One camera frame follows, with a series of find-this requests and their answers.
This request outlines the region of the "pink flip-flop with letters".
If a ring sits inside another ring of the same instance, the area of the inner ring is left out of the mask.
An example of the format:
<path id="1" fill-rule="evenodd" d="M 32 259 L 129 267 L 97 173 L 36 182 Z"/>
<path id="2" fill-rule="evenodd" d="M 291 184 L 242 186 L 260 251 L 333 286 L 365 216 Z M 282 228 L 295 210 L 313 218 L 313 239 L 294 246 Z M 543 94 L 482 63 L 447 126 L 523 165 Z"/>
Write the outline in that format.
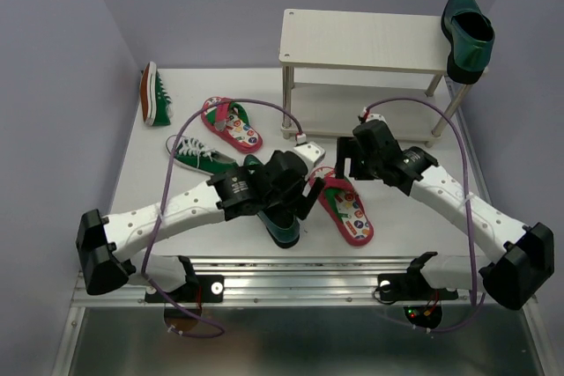
<path id="1" fill-rule="evenodd" d="M 329 166 L 317 167 L 311 173 L 310 187 L 317 178 L 324 181 L 317 201 L 329 214 L 345 242 L 352 247 L 368 244 L 374 237 L 374 227 L 353 184 L 347 178 L 337 178 L 335 170 Z"/>

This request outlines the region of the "green loafer shoe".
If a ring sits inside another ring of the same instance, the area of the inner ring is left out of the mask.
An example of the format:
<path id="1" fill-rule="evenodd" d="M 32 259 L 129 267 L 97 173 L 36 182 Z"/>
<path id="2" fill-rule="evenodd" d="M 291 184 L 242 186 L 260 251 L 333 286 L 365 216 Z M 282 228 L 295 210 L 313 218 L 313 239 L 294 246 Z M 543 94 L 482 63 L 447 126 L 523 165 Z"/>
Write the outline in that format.
<path id="1" fill-rule="evenodd" d="M 280 248 L 295 246 L 300 239 L 300 223 L 295 215 L 281 204 L 257 213 L 273 242 Z"/>
<path id="2" fill-rule="evenodd" d="M 450 45 L 447 75 L 461 85 L 474 85 L 490 63 L 495 31 L 476 0 L 448 0 L 441 29 Z"/>

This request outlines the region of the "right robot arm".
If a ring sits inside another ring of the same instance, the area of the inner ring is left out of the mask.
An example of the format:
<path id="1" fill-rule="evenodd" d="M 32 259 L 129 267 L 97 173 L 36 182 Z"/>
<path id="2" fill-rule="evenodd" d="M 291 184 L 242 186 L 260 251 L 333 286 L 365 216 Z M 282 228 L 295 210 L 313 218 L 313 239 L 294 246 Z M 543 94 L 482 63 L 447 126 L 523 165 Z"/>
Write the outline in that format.
<path id="1" fill-rule="evenodd" d="M 553 275 L 553 231 L 509 217 L 455 180 L 419 147 L 402 149 L 387 123 L 374 118 L 337 141 L 336 176 L 380 180 L 425 204 L 463 232 L 482 251 L 455 256 L 426 252 L 407 270 L 386 274 L 383 300 L 425 299 L 433 291 L 467 290 L 519 310 Z"/>

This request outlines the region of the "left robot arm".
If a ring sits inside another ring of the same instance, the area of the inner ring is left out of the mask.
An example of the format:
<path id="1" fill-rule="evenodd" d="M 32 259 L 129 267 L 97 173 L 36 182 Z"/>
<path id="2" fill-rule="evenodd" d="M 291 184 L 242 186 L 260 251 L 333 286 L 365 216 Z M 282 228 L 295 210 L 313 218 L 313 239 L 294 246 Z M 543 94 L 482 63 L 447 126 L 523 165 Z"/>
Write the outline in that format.
<path id="1" fill-rule="evenodd" d="M 321 179 L 303 192 L 310 173 L 325 157 L 306 143 L 274 151 L 264 165 L 232 167 L 194 188 L 144 208 L 102 216 L 97 209 L 80 218 L 76 248 L 86 292 L 98 296 L 150 277 L 175 299 L 189 299 L 196 279 L 184 257 L 151 256 L 152 245 L 204 225 L 254 216 L 281 206 L 305 219 L 323 189 Z"/>

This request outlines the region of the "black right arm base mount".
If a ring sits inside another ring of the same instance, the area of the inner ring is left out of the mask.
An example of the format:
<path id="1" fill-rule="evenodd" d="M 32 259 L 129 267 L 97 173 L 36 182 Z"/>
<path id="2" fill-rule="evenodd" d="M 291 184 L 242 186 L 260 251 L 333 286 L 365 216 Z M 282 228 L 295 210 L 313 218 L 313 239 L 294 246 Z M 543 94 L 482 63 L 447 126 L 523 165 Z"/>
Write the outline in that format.
<path id="1" fill-rule="evenodd" d="M 438 254 L 426 252 L 413 259 L 404 273 L 387 273 L 378 276 L 378 284 L 372 295 L 384 305 L 397 301 L 457 300 L 457 290 L 432 288 L 422 275 L 424 266 Z"/>

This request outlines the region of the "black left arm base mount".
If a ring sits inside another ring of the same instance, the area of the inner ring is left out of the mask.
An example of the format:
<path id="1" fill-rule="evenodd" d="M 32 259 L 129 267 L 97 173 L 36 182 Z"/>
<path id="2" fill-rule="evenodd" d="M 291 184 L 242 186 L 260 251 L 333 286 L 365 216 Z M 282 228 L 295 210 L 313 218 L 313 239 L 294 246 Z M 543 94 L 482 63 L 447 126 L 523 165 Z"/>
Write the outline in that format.
<path id="1" fill-rule="evenodd" d="M 149 276 L 160 289 L 177 303 L 211 303 L 223 301 L 225 278 L 220 274 L 196 273 L 186 256 L 152 257 L 148 263 Z"/>

